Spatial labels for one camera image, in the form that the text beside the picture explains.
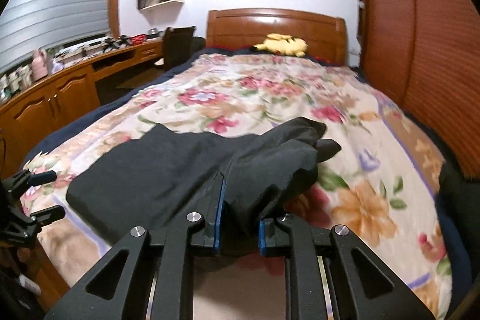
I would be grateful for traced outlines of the wooden bed headboard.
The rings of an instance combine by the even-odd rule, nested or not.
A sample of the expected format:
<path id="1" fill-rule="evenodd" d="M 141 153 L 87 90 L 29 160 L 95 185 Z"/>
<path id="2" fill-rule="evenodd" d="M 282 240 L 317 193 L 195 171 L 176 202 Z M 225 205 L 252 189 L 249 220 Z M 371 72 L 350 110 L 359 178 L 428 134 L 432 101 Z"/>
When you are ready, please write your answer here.
<path id="1" fill-rule="evenodd" d="M 206 46 L 241 49 L 264 41 L 269 33 L 303 39 L 307 54 L 343 66 L 347 30 L 342 18 L 299 10 L 241 8 L 208 12 Z"/>

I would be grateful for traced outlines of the black zip jacket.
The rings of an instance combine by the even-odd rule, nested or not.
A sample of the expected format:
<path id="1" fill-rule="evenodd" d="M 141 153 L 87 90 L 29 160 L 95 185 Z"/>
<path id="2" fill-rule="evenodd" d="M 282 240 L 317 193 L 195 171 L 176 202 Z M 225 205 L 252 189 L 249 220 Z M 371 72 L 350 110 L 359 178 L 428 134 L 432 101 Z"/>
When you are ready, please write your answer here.
<path id="1" fill-rule="evenodd" d="M 157 125 L 103 154 L 72 180 L 67 203 L 110 244 L 131 228 L 156 230 L 193 210 L 216 175 L 225 179 L 220 251 L 258 249 L 259 225 L 317 182 L 318 165 L 341 146 L 327 127 L 298 117 L 261 135 L 176 133 Z"/>

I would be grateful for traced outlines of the dark wooden chair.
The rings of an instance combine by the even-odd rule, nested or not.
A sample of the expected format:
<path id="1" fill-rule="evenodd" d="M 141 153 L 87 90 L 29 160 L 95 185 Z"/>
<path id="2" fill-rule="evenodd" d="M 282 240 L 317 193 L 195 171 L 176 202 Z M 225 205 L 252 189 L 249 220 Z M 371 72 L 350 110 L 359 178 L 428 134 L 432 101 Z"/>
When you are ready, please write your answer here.
<path id="1" fill-rule="evenodd" d="M 162 58 L 154 65 L 168 71 L 187 61 L 191 57 L 195 30 L 195 26 L 167 28 L 162 38 Z"/>

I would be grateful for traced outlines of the red basket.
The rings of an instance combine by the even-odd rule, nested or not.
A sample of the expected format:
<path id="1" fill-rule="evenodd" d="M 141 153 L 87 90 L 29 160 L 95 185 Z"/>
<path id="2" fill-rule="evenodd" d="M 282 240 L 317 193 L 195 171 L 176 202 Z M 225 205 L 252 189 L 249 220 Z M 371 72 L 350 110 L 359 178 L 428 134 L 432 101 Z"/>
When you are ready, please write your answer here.
<path id="1" fill-rule="evenodd" d="M 130 37 L 131 44 L 133 46 L 140 45 L 146 41 L 146 34 L 138 34 L 136 36 Z"/>

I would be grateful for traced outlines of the wooden desk cabinet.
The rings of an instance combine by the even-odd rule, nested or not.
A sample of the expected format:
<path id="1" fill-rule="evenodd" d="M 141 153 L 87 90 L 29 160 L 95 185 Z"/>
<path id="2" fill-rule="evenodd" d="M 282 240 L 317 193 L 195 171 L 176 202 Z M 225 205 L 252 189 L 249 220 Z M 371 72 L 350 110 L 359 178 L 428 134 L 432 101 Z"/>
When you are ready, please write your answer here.
<path id="1" fill-rule="evenodd" d="M 1 106 L 1 175 L 16 173 L 49 134 L 100 107 L 96 83 L 161 57 L 162 40 L 82 60 L 37 82 Z"/>

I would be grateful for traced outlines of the pink bottle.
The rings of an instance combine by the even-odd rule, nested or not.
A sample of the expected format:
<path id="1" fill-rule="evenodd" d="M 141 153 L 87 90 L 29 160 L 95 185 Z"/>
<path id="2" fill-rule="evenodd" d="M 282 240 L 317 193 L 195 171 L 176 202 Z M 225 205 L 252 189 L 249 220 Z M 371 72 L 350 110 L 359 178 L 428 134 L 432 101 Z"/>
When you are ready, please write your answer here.
<path id="1" fill-rule="evenodd" d="M 33 60 L 31 63 L 32 79 L 37 82 L 38 80 L 48 76 L 48 60 L 47 52 L 43 49 L 36 49 L 33 51 Z"/>

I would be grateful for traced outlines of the yellow plush toy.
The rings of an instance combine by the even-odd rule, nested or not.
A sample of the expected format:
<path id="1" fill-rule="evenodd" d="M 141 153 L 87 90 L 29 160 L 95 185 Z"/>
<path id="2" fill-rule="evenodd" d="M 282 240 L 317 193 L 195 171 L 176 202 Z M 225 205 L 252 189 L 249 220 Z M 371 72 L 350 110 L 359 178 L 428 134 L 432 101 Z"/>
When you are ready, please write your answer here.
<path id="1" fill-rule="evenodd" d="M 251 49 L 285 56 L 303 57 L 308 50 L 308 44 L 301 38 L 270 33 L 262 43 L 252 46 Z"/>

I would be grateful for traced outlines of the wooden louvered wardrobe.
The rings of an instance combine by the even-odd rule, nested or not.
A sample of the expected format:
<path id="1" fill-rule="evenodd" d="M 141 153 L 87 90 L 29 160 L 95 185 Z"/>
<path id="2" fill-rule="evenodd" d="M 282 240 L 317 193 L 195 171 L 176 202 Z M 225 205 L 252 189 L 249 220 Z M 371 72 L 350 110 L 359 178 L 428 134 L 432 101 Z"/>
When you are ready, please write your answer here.
<path id="1" fill-rule="evenodd" d="M 471 0 L 364 0 L 370 84 L 479 176 L 479 13 Z"/>

